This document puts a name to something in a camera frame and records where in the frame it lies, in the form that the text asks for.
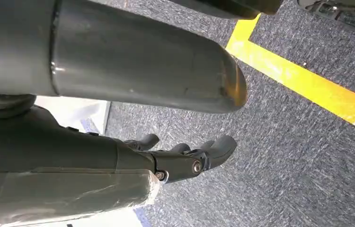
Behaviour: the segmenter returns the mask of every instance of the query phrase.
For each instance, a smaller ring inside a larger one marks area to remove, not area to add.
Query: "yellow stripe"
[[[226,50],[244,63],[355,125],[355,93],[248,40],[254,26],[239,22]]]

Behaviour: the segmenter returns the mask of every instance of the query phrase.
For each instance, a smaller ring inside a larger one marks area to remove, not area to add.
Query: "gray carpet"
[[[234,21],[207,17],[165,0],[114,6],[226,44]],[[355,91],[355,31],[308,15],[285,1],[262,16],[251,40]],[[107,135],[156,133],[168,149],[228,134],[238,140],[221,167],[165,185],[145,208],[154,227],[355,226],[355,127],[241,63],[246,106],[231,114],[113,103]]]

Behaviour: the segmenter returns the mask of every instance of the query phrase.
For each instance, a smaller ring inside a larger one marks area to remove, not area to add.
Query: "clear plastic wrap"
[[[0,173],[0,226],[35,226],[136,208],[152,204],[159,188],[149,170]]]

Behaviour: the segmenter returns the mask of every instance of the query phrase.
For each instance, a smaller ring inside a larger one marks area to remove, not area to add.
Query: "metal bolt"
[[[155,176],[158,178],[158,180],[163,181],[165,179],[165,173],[164,172],[156,172]]]
[[[193,163],[193,173],[195,173],[195,174],[197,174],[197,173],[199,173],[199,172],[201,172],[201,163],[200,163],[200,161],[195,161],[194,163]]]

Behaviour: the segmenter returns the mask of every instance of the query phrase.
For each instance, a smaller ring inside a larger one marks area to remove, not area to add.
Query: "gray cylindrical tube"
[[[55,0],[0,0],[0,94],[54,96],[50,77]]]
[[[60,95],[235,111],[246,82],[217,43],[188,31],[85,0],[63,0],[53,49]]]

